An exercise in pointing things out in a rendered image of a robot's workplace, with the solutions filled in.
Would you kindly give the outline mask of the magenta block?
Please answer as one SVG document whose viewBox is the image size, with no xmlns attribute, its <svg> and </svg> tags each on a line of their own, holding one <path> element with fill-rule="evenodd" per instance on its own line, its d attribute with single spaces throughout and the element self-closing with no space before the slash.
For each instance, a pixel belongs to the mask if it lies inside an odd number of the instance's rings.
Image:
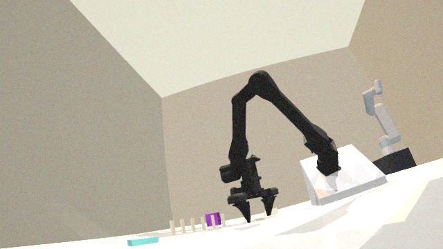
<svg viewBox="0 0 443 249">
<path fill-rule="evenodd" d="M 212 226 L 212 221 L 211 221 L 210 215 L 214 215 L 215 225 L 221 225 L 222 224 L 219 212 L 214 213 L 214 214 L 210 213 L 210 214 L 205 214 L 207 227 L 208 226 Z"/>
</svg>

